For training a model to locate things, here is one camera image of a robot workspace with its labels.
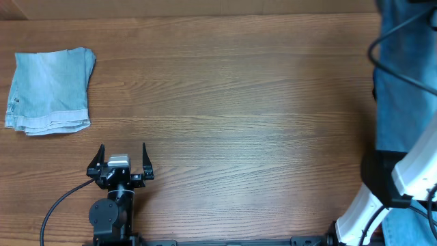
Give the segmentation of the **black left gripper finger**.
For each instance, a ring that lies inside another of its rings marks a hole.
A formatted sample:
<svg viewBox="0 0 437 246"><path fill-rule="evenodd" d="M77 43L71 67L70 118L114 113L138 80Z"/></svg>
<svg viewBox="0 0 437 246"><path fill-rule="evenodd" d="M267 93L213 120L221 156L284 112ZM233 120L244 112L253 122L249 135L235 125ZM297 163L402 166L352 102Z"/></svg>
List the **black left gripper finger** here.
<svg viewBox="0 0 437 246"><path fill-rule="evenodd" d="M95 157L91 160L91 162L87 168L88 169L96 169L98 166L100 166L100 164L104 162L104 152L105 152L105 146L102 143L100 145Z"/></svg>
<svg viewBox="0 0 437 246"><path fill-rule="evenodd" d="M145 175L152 175L153 174L153 167L151 160L147 154L146 145L143 143L142 145L142 166L143 171Z"/></svg>

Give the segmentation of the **medium blue denim jeans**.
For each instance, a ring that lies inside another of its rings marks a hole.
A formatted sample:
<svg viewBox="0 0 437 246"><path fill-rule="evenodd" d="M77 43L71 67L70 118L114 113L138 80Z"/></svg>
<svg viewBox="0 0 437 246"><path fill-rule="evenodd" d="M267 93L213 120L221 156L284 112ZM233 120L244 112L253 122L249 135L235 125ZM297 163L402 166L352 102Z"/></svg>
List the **medium blue denim jeans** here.
<svg viewBox="0 0 437 246"><path fill-rule="evenodd" d="M436 87L436 32L425 11L432 2L377 1L387 33L381 41L379 61L391 70ZM377 150L409 152L436 112L436 97L377 68L373 73L377 102ZM410 209L394 208L382 222L386 245L435 245L427 219Z"/></svg>

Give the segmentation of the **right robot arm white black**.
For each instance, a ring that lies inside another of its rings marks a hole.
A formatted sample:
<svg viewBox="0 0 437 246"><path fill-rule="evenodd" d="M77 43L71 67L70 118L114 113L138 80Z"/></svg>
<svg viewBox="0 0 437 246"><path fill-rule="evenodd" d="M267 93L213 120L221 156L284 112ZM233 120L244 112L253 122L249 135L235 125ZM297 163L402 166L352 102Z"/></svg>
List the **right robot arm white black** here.
<svg viewBox="0 0 437 246"><path fill-rule="evenodd" d="M366 245L393 208L425 200L436 185L436 117L411 151L373 150L361 161L362 185L347 211L335 222L340 245Z"/></svg>

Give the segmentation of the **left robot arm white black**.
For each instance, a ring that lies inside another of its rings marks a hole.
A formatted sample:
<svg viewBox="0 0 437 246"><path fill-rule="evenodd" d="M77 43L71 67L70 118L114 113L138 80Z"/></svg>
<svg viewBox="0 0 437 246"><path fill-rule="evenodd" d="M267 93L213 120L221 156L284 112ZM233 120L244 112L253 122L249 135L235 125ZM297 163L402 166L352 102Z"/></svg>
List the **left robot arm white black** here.
<svg viewBox="0 0 437 246"><path fill-rule="evenodd" d="M107 197L95 202L89 210L89 222L94 228L94 245L145 245L139 233L133 231L135 189L143 188L154 179L154 171L146 145L142 145L140 174L131 172L128 154L115 154L104 160L105 147L100 146L87 167L86 175Z"/></svg>

